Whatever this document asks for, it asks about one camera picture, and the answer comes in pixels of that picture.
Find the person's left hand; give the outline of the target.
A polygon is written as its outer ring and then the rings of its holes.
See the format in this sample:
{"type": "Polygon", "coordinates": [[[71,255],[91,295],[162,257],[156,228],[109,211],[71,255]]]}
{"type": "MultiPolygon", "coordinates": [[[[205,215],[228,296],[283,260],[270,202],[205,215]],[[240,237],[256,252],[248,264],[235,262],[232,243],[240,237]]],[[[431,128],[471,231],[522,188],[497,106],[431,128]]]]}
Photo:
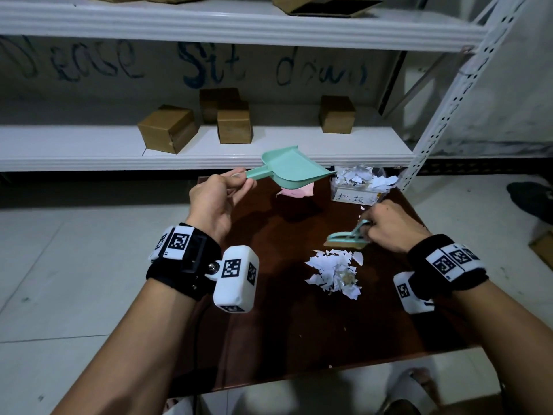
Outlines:
{"type": "Polygon", "coordinates": [[[228,211],[228,179],[247,179],[245,168],[214,174],[190,190],[190,211],[185,223],[209,235],[218,244],[224,242],[232,225],[228,211]]]}

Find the person's right hand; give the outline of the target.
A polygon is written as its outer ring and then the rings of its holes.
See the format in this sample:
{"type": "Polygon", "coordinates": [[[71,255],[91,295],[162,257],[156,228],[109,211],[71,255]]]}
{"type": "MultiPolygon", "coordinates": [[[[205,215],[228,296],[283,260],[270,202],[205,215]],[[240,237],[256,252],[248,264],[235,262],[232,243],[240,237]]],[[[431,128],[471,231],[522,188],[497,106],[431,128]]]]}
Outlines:
{"type": "Polygon", "coordinates": [[[397,253],[408,253],[417,244],[432,236],[421,223],[397,203],[384,200],[360,216],[369,224],[361,227],[364,238],[397,253]]]}

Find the mint green hand brush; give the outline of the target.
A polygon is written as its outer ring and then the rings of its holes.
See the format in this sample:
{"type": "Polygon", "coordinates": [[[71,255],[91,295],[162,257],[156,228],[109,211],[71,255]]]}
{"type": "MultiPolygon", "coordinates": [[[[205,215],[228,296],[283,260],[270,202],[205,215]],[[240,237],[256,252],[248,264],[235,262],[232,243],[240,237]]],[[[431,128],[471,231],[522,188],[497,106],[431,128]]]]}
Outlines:
{"type": "Polygon", "coordinates": [[[339,249],[363,250],[370,243],[364,240],[361,235],[361,226],[364,223],[367,223],[367,221],[360,220],[355,228],[349,232],[336,232],[329,235],[323,245],[339,249]]]}

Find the mint green dustpan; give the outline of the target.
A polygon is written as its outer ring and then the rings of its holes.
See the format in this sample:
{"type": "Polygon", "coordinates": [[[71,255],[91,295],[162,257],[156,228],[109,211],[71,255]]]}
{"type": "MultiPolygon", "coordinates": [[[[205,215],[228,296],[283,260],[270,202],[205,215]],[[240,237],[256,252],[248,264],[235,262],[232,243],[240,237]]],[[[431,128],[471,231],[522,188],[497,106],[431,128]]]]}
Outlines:
{"type": "Polygon", "coordinates": [[[294,190],[334,175],[301,153],[298,146],[269,150],[260,157],[263,165],[244,172],[247,179],[272,179],[281,188],[294,190]]]}

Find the person's right forearm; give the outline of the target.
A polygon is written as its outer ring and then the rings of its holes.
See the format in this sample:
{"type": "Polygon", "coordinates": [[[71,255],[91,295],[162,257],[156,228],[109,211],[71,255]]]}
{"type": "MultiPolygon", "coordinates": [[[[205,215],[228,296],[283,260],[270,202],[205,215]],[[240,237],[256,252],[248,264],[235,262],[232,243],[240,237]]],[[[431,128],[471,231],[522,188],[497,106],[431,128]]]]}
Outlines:
{"type": "Polygon", "coordinates": [[[521,410],[553,415],[553,330],[491,280],[440,292],[458,302],[521,410]]]}

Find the person's left forearm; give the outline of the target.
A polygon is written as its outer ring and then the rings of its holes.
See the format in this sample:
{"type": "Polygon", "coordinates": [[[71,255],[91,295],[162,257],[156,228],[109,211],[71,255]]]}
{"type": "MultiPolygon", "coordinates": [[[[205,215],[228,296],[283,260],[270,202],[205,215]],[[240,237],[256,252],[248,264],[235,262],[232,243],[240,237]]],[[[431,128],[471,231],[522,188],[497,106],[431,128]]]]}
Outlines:
{"type": "Polygon", "coordinates": [[[196,306],[147,280],[51,415],[161,415],[196,306]]]}

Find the clear labelled plastic box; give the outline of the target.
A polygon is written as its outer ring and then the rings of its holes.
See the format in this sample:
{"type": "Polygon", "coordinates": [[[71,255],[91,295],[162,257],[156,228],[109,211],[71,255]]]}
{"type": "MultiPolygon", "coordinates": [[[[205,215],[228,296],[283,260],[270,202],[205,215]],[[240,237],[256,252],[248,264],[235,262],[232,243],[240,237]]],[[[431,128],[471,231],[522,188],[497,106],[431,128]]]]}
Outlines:
{"type": "Polygon", "coordinates": [[[378,202],[384,200],[384,197],[388,192],[366,192],[363,190],[356,190],[353,188],[340,188],[334,183],[334,176],[330,178],[330,192],[331,199],[335,202],[355,203],[361,206],[372,206],[378,202]]]}

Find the heap of scraps in box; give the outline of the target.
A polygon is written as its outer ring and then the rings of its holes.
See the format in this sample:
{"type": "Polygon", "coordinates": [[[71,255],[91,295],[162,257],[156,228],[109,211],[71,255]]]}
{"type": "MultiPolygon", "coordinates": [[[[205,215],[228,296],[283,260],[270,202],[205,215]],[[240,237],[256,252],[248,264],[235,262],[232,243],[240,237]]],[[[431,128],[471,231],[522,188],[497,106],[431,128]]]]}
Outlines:
{"type": "Polygon", "coordinates": [[[388,192],[399,180],[398,176],[387,176],[380,167],[356,165],[354,167],[335,166],[334,183],[340,188],[353,188],[366,192],[388,192]]]}

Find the pink paper piece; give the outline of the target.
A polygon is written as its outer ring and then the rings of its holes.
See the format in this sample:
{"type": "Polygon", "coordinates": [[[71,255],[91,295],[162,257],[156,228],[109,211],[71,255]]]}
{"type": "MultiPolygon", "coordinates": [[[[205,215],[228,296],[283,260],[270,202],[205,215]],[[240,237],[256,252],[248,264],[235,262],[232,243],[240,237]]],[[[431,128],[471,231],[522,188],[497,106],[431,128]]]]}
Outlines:
{"type": "Polygon", "coordinates": [[[294,199],[301,199],[303,197],[311,197],[314,195],[314,182],[295,189],[281,188],[281,190],[276,194],[277,196],[287,196],[294,199]]]}

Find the pile of white paper scraps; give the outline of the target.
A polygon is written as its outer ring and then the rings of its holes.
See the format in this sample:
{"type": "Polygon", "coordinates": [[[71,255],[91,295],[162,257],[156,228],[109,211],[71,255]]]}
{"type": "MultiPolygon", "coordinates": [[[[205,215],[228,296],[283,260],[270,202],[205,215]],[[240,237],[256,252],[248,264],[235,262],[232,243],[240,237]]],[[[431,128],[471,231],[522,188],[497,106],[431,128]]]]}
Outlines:
{"type": "Polygon", "coordinates": [[[357,269],[363,263],[363,254],[359,251],[316,251],[315,256],[305,262],[316,272],[305,281],[329,294],[341,292],[347,298],[357,300],[362,289],[358,286],[357,269]]]}

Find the small cardboard box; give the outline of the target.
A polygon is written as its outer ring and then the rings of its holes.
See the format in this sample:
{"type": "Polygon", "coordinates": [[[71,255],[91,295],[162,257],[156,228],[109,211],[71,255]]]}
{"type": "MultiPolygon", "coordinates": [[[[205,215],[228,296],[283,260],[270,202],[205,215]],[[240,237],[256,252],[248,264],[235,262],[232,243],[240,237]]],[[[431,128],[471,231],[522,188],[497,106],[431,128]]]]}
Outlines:
{"type": "Polygon", "coordinates": [[[319,122],[323,133],[350,134],[356,119],[356,109],[348,96],[323,95],[319,122]]]}
{"type": "Polygon", "coordinates": [[[249,109],[221,109],[217,112],[220,144],[250,144],[253,129],[249,109]]]}

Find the dark cardboard box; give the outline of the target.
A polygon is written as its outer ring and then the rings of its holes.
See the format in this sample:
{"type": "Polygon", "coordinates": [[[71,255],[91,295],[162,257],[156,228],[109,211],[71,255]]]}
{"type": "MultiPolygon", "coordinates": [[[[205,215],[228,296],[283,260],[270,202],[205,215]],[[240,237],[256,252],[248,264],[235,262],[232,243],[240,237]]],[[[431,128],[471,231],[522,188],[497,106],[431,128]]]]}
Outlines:
{"type": "Polygon", "coordinates": [[[204,124],[217,123],[218,105],[223,102],[240,101],[238,88],[211,88],[199,90],[199,104],[204,124]]]}

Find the large tilted cardboard box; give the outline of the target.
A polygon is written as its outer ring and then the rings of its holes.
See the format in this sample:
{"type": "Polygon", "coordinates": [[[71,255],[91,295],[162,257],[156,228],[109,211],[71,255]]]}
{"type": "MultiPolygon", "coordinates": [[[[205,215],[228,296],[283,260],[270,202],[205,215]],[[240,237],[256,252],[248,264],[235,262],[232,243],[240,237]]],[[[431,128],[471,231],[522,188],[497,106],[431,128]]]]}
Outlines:
{"type": "Polygon", "coordinates": [[[141,120],[137,127],[147,149],[170,154],[178,154],[198,132],[192,109],[166,104],[141,120]]]}

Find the black shoe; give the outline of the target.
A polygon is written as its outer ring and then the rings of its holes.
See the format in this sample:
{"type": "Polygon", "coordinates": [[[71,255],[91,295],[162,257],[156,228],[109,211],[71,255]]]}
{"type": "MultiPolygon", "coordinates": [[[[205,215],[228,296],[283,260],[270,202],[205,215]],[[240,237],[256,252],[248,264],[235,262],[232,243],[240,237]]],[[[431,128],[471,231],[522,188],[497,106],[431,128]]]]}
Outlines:
{"type": "Polygon", "coordinates": [[[525,181],[508,184],[507,191],[518,208],[553,226],[553,188],[525,181]]]}

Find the person's foot in sandal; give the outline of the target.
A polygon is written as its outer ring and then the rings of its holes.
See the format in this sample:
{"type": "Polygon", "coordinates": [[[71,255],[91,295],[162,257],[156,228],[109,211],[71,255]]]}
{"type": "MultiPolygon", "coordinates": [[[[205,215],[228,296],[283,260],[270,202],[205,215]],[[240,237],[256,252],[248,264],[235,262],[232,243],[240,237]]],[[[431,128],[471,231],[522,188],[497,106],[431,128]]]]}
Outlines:
{"type": "Polygon", "coordinates": [[[417,367],[403,372],[376,415],[436,415],[440,398],[431,372],[417,367]]]}

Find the flat cardboard piece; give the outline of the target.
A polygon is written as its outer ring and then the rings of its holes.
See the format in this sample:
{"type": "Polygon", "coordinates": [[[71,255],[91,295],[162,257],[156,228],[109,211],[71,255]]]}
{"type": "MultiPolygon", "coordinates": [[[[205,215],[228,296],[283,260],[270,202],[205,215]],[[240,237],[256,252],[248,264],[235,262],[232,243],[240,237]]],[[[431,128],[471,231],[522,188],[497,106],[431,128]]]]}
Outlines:
{"type": "Polygon", "coordinates": [[[529,248],[553,272],[553,229],[549,229],[531,241],[529,248]]]}

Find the white metal shelf rack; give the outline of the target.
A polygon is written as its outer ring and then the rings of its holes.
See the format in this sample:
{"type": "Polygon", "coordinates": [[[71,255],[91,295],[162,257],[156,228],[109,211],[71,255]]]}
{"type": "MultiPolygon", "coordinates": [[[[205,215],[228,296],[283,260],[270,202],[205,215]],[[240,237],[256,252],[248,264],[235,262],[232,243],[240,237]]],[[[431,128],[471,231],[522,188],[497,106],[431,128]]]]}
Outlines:
{"type": "Polygon", "coordinates": [[[294,17],[271,0],[0,0],[0,172],[252,168],[287,146],[320,165],[417,174],[528,0],[393,0],[360,18],[294,17]],[[200,124],[178,154],[138,122],[163,104],[201,119],[199,90],[236,87],[250,144],[200,124]],[[323,133],[323,95],[348,96],[350,134],[323,133]]]}

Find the flat dark cardboard tray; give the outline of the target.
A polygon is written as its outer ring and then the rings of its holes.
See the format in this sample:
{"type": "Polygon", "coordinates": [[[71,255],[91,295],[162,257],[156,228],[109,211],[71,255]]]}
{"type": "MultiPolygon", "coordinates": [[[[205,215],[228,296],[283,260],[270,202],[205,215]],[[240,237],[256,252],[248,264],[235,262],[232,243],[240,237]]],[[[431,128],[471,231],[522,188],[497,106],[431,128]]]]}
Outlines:
{"type": "Polygon", "coordinates": [[[381,5],[384,0],[316,0],[301,7],[290,16],[319,18],[357,18],[370,9],[381,5]]]}

